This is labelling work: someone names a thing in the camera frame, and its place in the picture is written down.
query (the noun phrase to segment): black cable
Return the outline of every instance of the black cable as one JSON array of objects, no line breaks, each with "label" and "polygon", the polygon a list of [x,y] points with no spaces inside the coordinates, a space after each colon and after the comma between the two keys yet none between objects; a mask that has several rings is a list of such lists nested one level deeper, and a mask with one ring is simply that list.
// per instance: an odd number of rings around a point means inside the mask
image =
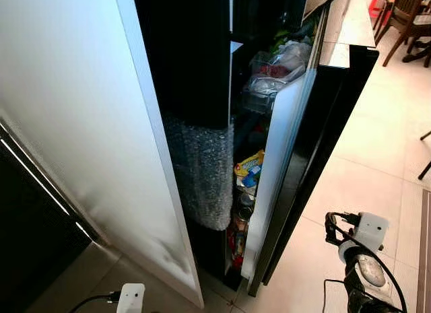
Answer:
[{"label": "black cable", "polygon": [[331,282],[333,282],[333,283],[340,283],[340,284],[344,284],[344,285],[346,285],[346,286],[349,286],[349,287],[351,287],[351,288],[354,288],[356,291],[359,291],[360,293],[363,293],[363,294],[365,294],[365,295],[369,296],[370,298],[372,298],[372,299],[374,299],[374,300],[376,300],[376,301],[382,302],[382,303],[383,303],[384,305],[386,305],[388,308],[390,308],[390,309],[392,309],[392,310],[395,310],[396,312],[401,312],[401,313],[402,313],[402,311],[401,311],[399,308],[396,308],[396,307],[394,307],[394,306],[390,305],[389,303],[386,303],[385,301],[382,301],[380,298],[376,298],[375,296],[371,295],[370,293],[367,293],[366,291],[363,291],[363,290],[362,290],[362,289],[360,289],[359,287],[356,287],[356,286],[353,286],[353,285],[347,284],[345,281],[340,281],[340,280],[338,280],[338,279],[325,279],[325,280],[323,281],[323,309],[322,309],[322,313],[325,313],[325,306],[326,306],[326,282],[327,282],[327,281],[331,281]]},{"label": "black cable", "polygon": [[112,291],[109,294],[106,295],[96,295],[92,296],[90,298],[86,298],[84,301],[80,302],[78,305],[76,305],[74,308],[72,308],[69,313],[75,313],[78,311],[78,309],[83,306],[84,304],[94,301],[94,300],[106,300],[108,303],[118,303],[120,299],[121,291]]},{"label": "black cable", "polygon": [[[332,212],[333,215],[338,215],[340,217],[343,217],[344,214],[342,213],[338,213],[338,212]],[[362,247],[363,249],[367,250],[369,252],[369,255],[372,256],[374,259],[377,260],[377,262],[380,264],[381,267],[383,267],[383,270],[386,272],[386,274],[388,274],[389,278],[391,279],[391,281],[393,282],[393,285],[395,286],[395,289],[397,290],[398,293],[398,297],[399,300],[401,302],[401,307],[402,310],[398,309],[398,311],[401,311],[403,313],[407,313],[407,306],[405,305],[405,300],[404,300],[404,295],[403,295],[403,291],[401,290],[400,286],[398,285],[397,280],[395,279],[395,277],[392,275],[391,271],[389,270],[389,268],[384,264],[384,262],[373,252],[371,251],[367,246],[365,246],[364,244],[362,244],[361,242],[357,241],[355,238],[353,238],[351,235],[349,235],[347,232],[345,232],[344,230],[342,230],[337,224],[335,224],[334,222],[332,222],[332,220],[329,220],[329,223],[338,231],[340,232],[344,238],[351,240],[352,242],[354,242],[355,244],[357,244],[359,247]]]}]

